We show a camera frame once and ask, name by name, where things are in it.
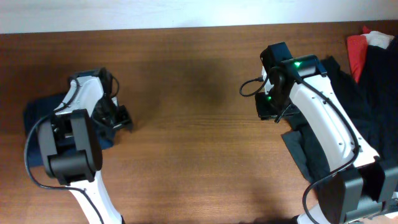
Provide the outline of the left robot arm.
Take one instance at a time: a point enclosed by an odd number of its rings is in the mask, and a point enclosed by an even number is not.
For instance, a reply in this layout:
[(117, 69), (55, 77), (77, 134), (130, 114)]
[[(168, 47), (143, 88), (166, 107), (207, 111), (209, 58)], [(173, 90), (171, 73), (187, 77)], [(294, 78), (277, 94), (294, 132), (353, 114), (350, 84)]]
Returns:
[(64, 99), (32, 130), (45, 172), (58, 181), (54, 190), (74, 196), (89, 223), (124, 223), (101, 173), (100, 138), (133, 129), (127, 108), (118, 103), (118, 93), (113, 90), (119, 82), (104, 67), (77, 72), (69, 82)]

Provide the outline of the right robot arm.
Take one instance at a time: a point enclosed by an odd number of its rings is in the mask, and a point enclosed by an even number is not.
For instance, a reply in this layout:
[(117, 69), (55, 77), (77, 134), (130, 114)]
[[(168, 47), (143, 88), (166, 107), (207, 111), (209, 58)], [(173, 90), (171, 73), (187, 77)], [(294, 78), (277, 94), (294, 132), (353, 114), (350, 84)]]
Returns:
[(397, 216), (397, 162), (380, 158), (343, 109), (326, 69), (315, 55), (293, 57), (283, 42), (260, 54), (258, 116), (278, 122), (301, 113), (326, 156), (330, 172), (310, 184), (318, 202), (294, 223), (357, 223)]

